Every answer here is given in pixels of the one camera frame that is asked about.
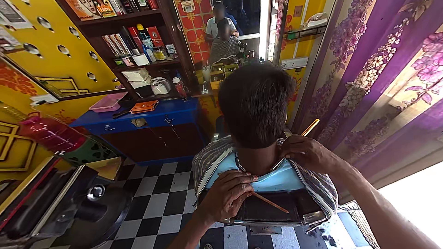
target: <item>black and white tile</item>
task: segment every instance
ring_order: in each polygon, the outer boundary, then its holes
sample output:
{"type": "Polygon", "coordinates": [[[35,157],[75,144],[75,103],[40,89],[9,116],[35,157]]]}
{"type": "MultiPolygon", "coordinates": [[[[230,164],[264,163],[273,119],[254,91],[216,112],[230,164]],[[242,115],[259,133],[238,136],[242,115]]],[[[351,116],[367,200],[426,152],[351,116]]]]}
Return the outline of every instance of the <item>black and white tile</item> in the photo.
{"type": "MultiPolygon", "coordinates": [[[[99,249],[165,249],[195,210],[191,161],[146,167],[125,162],[114,184],[131,193],[132,204],[115,237],[96,247],[99,249]]],[[[251,235],[245,226],[216,222],[197,248],[203,249],[209,243],[214,249],[369,249],[364,238],[355,239],[348,234],[347,230],[358,232],[352,224],[343,225],[343,219],[350,222],[346,214],[339,214],[309,235],[306,227],[282,227],[282,234],[251,235]],[[329,237],[334,238],[336,246],[330,243],[329,237]]],[[[69,245],[61,245],[56,238],[51,238],[36,242],[31,248],[69,249],[69,245]]]]}

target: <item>orange case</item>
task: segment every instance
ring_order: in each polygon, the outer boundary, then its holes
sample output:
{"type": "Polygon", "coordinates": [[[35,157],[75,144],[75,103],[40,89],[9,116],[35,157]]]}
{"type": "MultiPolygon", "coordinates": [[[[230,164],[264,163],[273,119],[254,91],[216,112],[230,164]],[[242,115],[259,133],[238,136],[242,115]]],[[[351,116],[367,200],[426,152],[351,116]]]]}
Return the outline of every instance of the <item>orange case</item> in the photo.
{"type": "Polygon", "coordinates": [[[150,111],[155,110],[155,108],[158,104],[159,104],[158,100],[137,103],[131,109],[130,112],[131,112],[131,114],[150,112],[150,111]]]}

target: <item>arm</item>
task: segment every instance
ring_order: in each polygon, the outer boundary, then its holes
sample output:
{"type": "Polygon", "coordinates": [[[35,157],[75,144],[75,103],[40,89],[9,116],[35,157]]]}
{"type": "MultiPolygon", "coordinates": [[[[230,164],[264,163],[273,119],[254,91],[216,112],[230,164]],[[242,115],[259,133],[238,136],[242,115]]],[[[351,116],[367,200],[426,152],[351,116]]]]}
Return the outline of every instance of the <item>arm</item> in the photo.
{"type": "Polygon", "coordinates": [[[345,184],[355,198],[379,246],[387,248],[439,248],[429,237],[403,217],[361,174],[314,139],[293,135],[282,146],[282,156],[301,166],[329,174],[345,184]]]}
{"type": "Polygon", "coordinates": [[[234,31],[232,31],[232,35],[235,36],[235,37],[237,37],[237,38],[240,36],[240,35],[238,34],[237,29],[235,29],[234,31]]]}
{"type": "Polygon", "coordinates": [[[240,170],[221,174],[168,249],[194,249],[212,224],[236,216],[243,201],[251,196],[248,192],[254,191],[250,183],[257,179],[240,170]]]}
{"type": "Polygon", "coordinates": [[[205,33],[205,40],[209,43],[214,40],[214,38],[212,38],[211,35],[210,21],[211,19],[209,19],[208,22],[206,23],[206,33],[205,33]]]}
{"type": "Polygon", "coordinates": [[[211,34],[207,34],[205,35],[205,40],[209,43],[211,43],[212,41],[214,41],[214,38],[212,38],[211,34]]]}
{"type": "Polygon", "coordinates": [[[232,35],[238,38],[240,35],[238,34],[238,31],[237,31],[237,29],[235,28],[234,23],[232,22],[231,19],[229,19],[229,18],[227,18],[227,19],[228,19],[228,21],[229,21],[229,26],[231,27],[231,30],[232,30],[232,35]]]}

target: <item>hand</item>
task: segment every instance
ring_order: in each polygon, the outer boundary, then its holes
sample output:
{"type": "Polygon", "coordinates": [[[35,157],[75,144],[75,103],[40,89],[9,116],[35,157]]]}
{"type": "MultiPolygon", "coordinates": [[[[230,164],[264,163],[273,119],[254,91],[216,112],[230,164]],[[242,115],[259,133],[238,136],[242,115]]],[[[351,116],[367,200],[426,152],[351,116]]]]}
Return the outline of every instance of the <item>hand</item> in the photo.
{"type": "Polygon", "coordinates": [[[231,218],[237,215],[243,201],[254,191],[251,182],[257,176],[240,170],[229,170],[215,180],[208,194],[194,212],[208,224],[231,218]]]}
{"type": "Polygon", "coordinates": [[[303,168],[321,174],[335,175],[344,167],[350,166],[316,140],[294,134],[287,138],[281,147],[281,157],[292,158],[303,168]]]}

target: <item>fingers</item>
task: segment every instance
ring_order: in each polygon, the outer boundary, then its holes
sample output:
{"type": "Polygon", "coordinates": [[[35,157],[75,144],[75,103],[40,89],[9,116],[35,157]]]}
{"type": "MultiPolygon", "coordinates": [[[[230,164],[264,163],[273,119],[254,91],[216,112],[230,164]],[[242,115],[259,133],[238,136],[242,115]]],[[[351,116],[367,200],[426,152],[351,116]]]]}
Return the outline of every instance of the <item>fingers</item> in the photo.
{"type": "Polygon", "coordinates": [[[300,166],[305,166],[308,163],[306,155],[302,153],[288,153],[286,158],[293,159],[300,166]]]}
{"type": "Polygon", "coordinates": [[[249,192],[246,192],[242,195],[240,195],[239,198],[235,199],[232,202],[232,217],[236,216],[238,213],[238,210],[240,209],[240,206],[242,205],[242,203],[246,200],[246,198],[248,198],[249,196],[251,196],[252,194],[249,192]]]}
{"type": "Polygon", "coordinates": [[[244,176],[250,176],[251,173],[249,172],[243,172],[243,171],[232,171],[231,173],[229,173],[227,176],[225,176],[221,182],[222,183],[226,183],[231,181],[232,179],[235,179],[237,177],[244,177],[244,176]]]}
{"type": "Polygon", "coordinates": [[[223,189],[231,190],[236,185],[245,184],[245,183],[253,183],[258,180],[258,176],[256,175],[248,175],[248,176],[238,176],[236,178],[231,179],[230,181],[223,183],[223,189]]]}
{"type": "Polygon", "coordinates": [[[239,172],[242,172],[242,171],[241,171],[241,170],[237,170],[237,169],[231,169],[231,170],[225,171],[225,172],[223,172],[223,174],[221,174],[221,175],[217,178],[217,181],[223,181],[223,179],[224,179],[225,177],[229,176],[230,174],[233,174],[233,173],[239,173],[239,172]]]}
{"type": "Polygon", "coordinates": [[[238,184],[235,187],[233,187],[231,190],[229,190],[226,200],[226,203],[232,203],[234,200],[239,198],[242,194],[246,192],[254,191],[254,188],[249,183],[242,183],[238,184]]]}
{"type": "Polygon", "coordinates": [[[292,136],[288,137],[288,138],[285,140],[285,142],[288,141],[289,143],[294,144],[294,143],[304,142],[304,141],[307,141],[307,140],[309,140],[309,139],[310,139],[310,138],[305,137],[305,136],[302,136],[302,135],[299,135],[299,134],[293,134],[292,136]]]}
{"type": "Polygon", "coordinates": [[[284,157],[289,153],[300,153],[300,152],[307,152],[309,150],[309,146],[307,142],[299,142],[299,143],[283,143],[281,147],[280,157],[284,157]]]}

